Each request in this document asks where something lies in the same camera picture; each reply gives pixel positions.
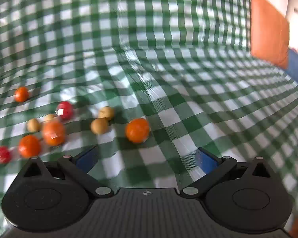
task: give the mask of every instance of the ribbed black surface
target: ribbed black surface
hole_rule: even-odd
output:
[[[12,228],[3,238],[232,238],[289,237],[282,230],[240,234],[214,222],[199,201],[184,199],[174,189],[122,188],[109,199],[98,199],[77,223],[45,234]]]

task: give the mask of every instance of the orange cushion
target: orange cushion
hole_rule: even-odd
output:
[[[251,55],[288,66],[289,22],[267,0],[251,0]]]

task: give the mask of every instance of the triangular cutout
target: triangular cutout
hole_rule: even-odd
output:
[[[270,174],[268,173],[267,169],[265,168],[263,163],[257,164],[255,170],[252,173],[253,176],[260,176],[270,178]]]
[[[24,177],[39,176],[39,175],[41,175],[39,166],[36,163],[32,163],[28,167],[28,170],[25,173]]]

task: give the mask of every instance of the tangerine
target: tangerine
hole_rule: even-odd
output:
[[[26,87],[20,87],[15,91],[15,101],[22,103],[29,98],[29,92]]]
[[[138,118],[127,124],[125,133],[126,137],[132,143],[141,143],[145,141],[150,132],[149,123],[146,119]]]
[[[29,134],[20,140],[18,150],[20,155],[25,158],[29,158],[39,155],[41,151],[41,145],[35,135]]]
[[[59,146],[65,141],[64,125],[53,119],[44,123],[42,128],[44,141],[50,146]]]

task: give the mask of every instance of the small yellow fruit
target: small yellow fruit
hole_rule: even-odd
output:
[[[27,129],[29,132],[38,132],[41,129],[41,124],[37,119],[33,118],[27,122]]]
[[[91,131],[94,134],[103,134],[108,130],[108,121],[105,118],[96,118],[91,123]]]
[[[106,118],[107,121],[110,121],[114,117],[114,109],[111,107],[102,107],[98,112],[99,118]]]
[[[44,117],[44,121],[50,121],[50,120],[52,120],[53,118],[55,118],[55,114],[50,113],[50,114],[48,114],[48,115],[46,115],[46,116]]]

